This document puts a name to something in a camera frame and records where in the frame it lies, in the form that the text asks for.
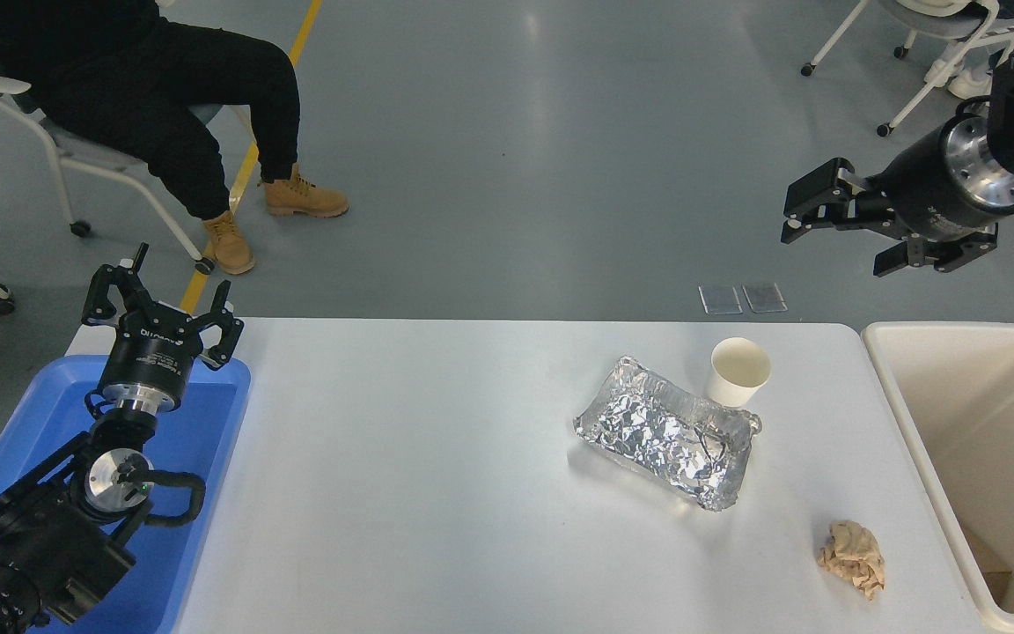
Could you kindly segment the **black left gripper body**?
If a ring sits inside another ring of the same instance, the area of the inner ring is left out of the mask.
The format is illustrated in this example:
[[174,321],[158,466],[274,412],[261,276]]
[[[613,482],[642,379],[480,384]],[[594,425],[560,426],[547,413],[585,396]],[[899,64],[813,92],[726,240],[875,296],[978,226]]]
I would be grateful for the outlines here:
[[121,316],[101,373],[102,397],[119,402],[145,394],[154,402],[182,402],[202,350],[192,320],[173,308],[141,308]]

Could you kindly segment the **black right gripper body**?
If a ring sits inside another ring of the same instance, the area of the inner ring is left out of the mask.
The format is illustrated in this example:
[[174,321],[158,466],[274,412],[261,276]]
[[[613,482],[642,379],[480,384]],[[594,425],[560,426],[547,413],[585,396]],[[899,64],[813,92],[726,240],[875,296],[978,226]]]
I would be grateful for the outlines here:
[[927,240],[960,240],[997,222],[947,161],[947,141],[974,140],[982,132],[982,123],[945,123],[910,144],[878,174],[878,189],[910,232]]

